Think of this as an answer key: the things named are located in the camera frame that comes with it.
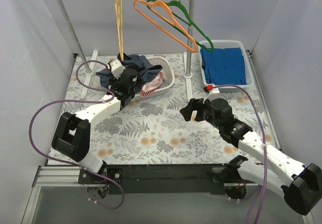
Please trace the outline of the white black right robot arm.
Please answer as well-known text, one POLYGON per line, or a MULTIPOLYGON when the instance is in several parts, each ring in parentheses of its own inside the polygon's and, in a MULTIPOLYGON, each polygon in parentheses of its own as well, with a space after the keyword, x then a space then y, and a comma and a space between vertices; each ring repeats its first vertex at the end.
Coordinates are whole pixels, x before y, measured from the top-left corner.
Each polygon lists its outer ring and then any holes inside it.
POLYGON ((232 160, 227 170, 233 182, 250 180, 270 189, 284 198, 288 206, 300 215, 308 215, 321 200, 321 168, 311 163, 306 165, 292 159, 271 145, 246 123, 238 120, 225 99, 191 99, 180 110, 185 121, 190 121, 196 111, 197 122, 206 121, 218 129, 227 143, 249 154, 260 165, 238 158, 232 160))

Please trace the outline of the navy blue tank top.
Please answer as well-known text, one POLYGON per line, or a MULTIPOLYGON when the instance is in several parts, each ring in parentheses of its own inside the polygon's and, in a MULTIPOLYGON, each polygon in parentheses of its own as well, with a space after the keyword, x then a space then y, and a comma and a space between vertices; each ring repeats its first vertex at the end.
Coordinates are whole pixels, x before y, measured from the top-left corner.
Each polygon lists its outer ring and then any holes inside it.
MULTIPOLYGON (((120 54, 117 55, 117 59, 121 61, 120 54)), ((126 55, 124 53, 124 60, 121 61, 121 63, 125 68, 134 68, 142 79, 141 82, 137 80, 135 93, 140 92, 142 87, 145 84, 150 83, 163 69, 161 65, 152 65, 144 55, 138 54, 126 55)), ((96 76, 100 78, 101 86, 106 89, 109 87, 112 79, 114 78, 113 74, 107 69, 97 72, 96 76)))

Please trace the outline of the yellow clothes hanger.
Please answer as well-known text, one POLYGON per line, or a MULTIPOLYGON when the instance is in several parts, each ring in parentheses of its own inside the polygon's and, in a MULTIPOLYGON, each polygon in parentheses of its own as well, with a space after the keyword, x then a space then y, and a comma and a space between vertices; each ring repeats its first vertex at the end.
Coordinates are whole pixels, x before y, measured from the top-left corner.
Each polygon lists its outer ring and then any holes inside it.
POLYGON ((123 40, 123 0, 114 0, 116 24, 118 31, 118 45, 121 61, 124 60, 124 40, 123 40))

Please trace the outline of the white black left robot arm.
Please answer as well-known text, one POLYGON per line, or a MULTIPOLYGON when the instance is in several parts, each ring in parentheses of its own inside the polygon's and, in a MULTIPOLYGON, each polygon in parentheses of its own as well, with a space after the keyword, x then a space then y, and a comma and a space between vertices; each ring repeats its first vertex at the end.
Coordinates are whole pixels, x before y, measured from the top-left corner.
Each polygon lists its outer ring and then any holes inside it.
POLYGON ((74 114, 65 112, 59 119, 52 148, 90 170, 90 178, 97 184, 106 180, 107 171, 102 168, 103 160, 90 151, 91 130, 131 102, 137 78, 135 69, 124 69, 120 78, 111 85, 113 95, 106 94, 97 104, 74 114))

